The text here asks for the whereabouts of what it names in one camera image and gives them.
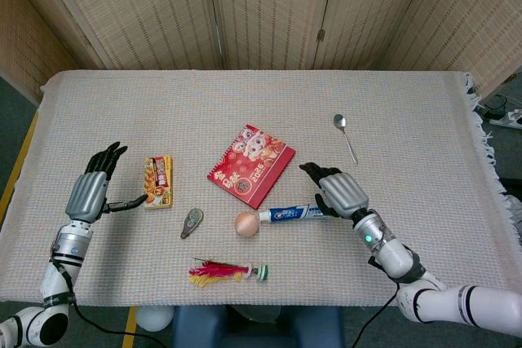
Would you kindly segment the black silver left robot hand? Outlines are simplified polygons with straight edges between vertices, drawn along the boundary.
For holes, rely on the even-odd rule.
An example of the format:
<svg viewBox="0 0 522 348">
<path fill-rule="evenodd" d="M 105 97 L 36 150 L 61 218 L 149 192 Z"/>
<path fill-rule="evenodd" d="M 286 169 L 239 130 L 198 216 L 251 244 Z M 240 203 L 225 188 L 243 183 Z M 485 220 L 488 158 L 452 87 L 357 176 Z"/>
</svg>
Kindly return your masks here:
<svg viewBox="0 0 522 348">
<path fill-rule="evenodd" d="M 116 142 L 90 158 L 85 172 L 75 182 L 66 205 L 65 213 L 71 220 L 93 223 L 102 214 L 134 209 L 146 201 L 147 196 L 142 195 L 135 200 L 107 202 L 109 182 L 119 158 L 126 150 L 127 146 Z"/>
</svg>

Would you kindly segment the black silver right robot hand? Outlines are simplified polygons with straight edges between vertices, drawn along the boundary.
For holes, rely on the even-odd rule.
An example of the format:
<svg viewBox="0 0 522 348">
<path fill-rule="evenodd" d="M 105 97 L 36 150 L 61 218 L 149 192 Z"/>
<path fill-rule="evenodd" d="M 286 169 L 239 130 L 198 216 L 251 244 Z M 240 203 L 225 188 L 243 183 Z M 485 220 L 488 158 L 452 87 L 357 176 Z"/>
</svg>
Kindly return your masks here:
<svg viewBox="0 0 522 348">
<path fill-rule="evenodd" d="M 315 200 L 324 215 L 353 220 L 358 211 L 368 209 L 369 197 L 350 174 L 313 162 L 301 164 L 299 168 L 318 186 Z"/>
</svg>

